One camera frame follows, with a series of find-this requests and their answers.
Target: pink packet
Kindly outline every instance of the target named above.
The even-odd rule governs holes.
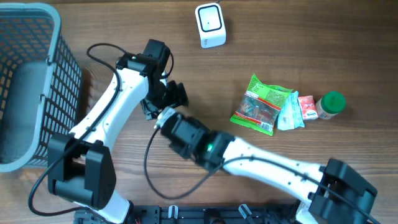
[[[299,96],[298,102],[300,103],[303,120],[318,118],[318,112],[317,108],[315,107],[313,96]]]

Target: blue and white packet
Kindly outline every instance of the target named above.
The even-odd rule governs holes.
[[[303,115],[298,101],[299,93],[295,91],[287,97],[285,105],[278,116],[277,128],[282,131],[304,128]]]

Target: robotic arm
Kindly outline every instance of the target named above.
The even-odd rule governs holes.
[[[199,120],[175,111],[174,107],[187,105],[188,98],[181,83],[163,82],[169,55],[164,43],[150,40],[143,54],[127,53],[118,60],[121,92],[95,129],[49,173],[50,193],[89,207],[107,222],[135,223],[132,202],[114,190],[116,173],[111,150],[122,126],[141,102],[147,119],[158,119],[156,127],[170,140],[170,148],[184,159],[192,159],[208,171],[223,166],[233,175],[250,177],[288,192],[308,207],[310,217],[318,223],[366,223],[367,218],[356,209],[308,180],[327,186],[369,213],[377,190],[344,162],[330,159],[327,166],[321,166],[290,160],[228,133],[211,131]],[[90,127],[112,97],[115,82],[114,77],[99,102],[70,135],[53,135],[48,148],[49,164]],[[85,157],[85,164],[76,161],[81,156]]]

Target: cable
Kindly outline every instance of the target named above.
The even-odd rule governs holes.
[[[110,46],[110,47],[114,47],[119,49],[120,51],[122,51],[123,53],[127,53],[124,49],[113,45],[113,44],[109,44],[109,43],[98,43],[98,44],[94,44],[91,47],[89,47],[87,49],[87,56],[89,56],[89,58],[93,59],[96,62],[99,62],[105,66],[107,66],[109,69],[112,70],[112,72],[114,73],[114,75],[116,76],[116,88],[115,88],[115,92],[111,98],[111,100],[109,101],[109,103],[105,106],[104,110],[98,115],[98,117],[93,121],[93,123],[91,124],[91,126],[87,129],[87,131],[85,131],[80,138],[78,138],[70,147],[68,147],[68,149],[62,154],[61,157],[59,157],[55,162],[53,162],[51,165],[49,165],[47,167],[47,169],[42,173],[42,175],[40,175],[40,177],[36,180],[36,183],[34,184],[34,186],[32,187],[32,190],[30,191],[29,194],[29,198],[28,198],[28,206],[29,209],[31,210],[31,212],[33,212],[36,215],[40,215],[40,216],[45,216],[45,217],[51,217],[51,216],[56,216],[56,215],[62,215],[65,213],[69,213],[69,212],[74,212],[76,210],[89,210],[89,208],[87,207],[75,207],[75,208],[70,208],[70,209],[66,209],[66,210],[62,210],[59,212],[40,212],[38,210],[35,209],[35,207],[33,206],[33,198],[34,195],[36,193],[37,188],[39,187],[40,183],[44,180],[45,176],[47,176],[50,171],[65,157],[67,157],[71,152],[73,152],[73,150],[77,147],[77,145],[79,145],[80,142],[82,142],[82,140],[87,137],[87,135],[92,132],[92,130],[94,130],[95,126],[98,124],[98,122],[101,120],[101,118],[105,115],[105,113],[109,110],[109,108],[112,106],[113,102],[115,101],[116,97],[118,96],[118,93],[120,92],[120,84],[121,84],[121,79],[120,79],[120,75],[118,73],[118,71],[113,68],[110,64],[92,56],[90,54],[90,50],[93,49],[94,47],[97,46]]]
[[[174,68],[174,56],[173,56],[172,52],[170,52],[170,56],[172,57],[172,67],[170,68],[170,71],[166,75],[162,75],[160,77],[160,79],[168,78],[170,76],[170,74],[172,73],[172,71],[173,71],[173,68]]]
[[[144,155],[144,174],[145,174],[145,178],[149,184],[149,187],[160,197],[167,199],[167,200],[176,200],[176,199],[181,199],[184,198],[188,195],[190,195],[192,192],[194,192],[197,188],[199,188],[207,179],[209,179],[213,174],[215,174],[217,171],[219,171],[221,168],[223,168],[225,165],[231,163],[231,162],[235,162],[235,161],[241,161],[241,160],[249,160],[249,161],[261,161],[261,162],[266,162],[272,165],[275,165],[277,167],[283,168],[289,172],[292,172],[293,174],[302,177],[305,180],[309,180],[310,182],[318,185],[321,189],[326,190],[327,192],[329,192],[329,194],[334,195],[335,197],[337,197],[338,199],[340,199],[342,202],[346,203],[347,205],[349,205],[351,208],[357,210],[360,214],[362,214],[364,217],[366,217],[368,220],[371,220],[373,223],[375,224],[379,224],[379,222],[373,218],[370,214],[367,214],[364,210],[362,210],[361,208],[359,208],[357,205],[355,205],[354,203],[350,202],[349,200],[345,199],[344,197],[342,197],[341,195],[339,195],[338,193],[336,193],[334,190],[329,189],[328,187],[324,186],[323,184],[319,183],[319,181],[305,175],[302,174],[300,172],[297,172],[296,170],[287,167],[285,165],[279,164],[277,162],[274,162],[272,160],[268,160],[268,159],[263,159],[263,158],[258,158],[258,157],[237,157],[234,159],[229,159],[227,161],[224,161],[224,163],[221,163],[219,166],[217,166],[216,168],[214,168],[213,170],[209,171],[209,173],[204,176],[204,178],[202,178],[202,180],[200,180],[197,184],[195,184],[190,190],[188,190],[187,192],[181,194],[181,195],[177,195],[177,196],[166,196],[162,193],[160,193],[152,184],[152,182],[149,179],[148,176],[148,171],[147,171],[147,158],[148,158],[148,152],[149,152],[149,148],[150,145],[152,144],[152,141],[155,138],[155,135],[157,134],[157,132],[159,131],[159,127],[156,128],[156,130],[154,131],[153,135],[150,137],[148,145],[147,145],[147,149],[145,151],[145,155]]]

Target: green snack bag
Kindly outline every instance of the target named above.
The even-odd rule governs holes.
[[[291,92],[281,86],[262,84],[253,74],[243,100],[230,121],[271,136],[275,120]]]

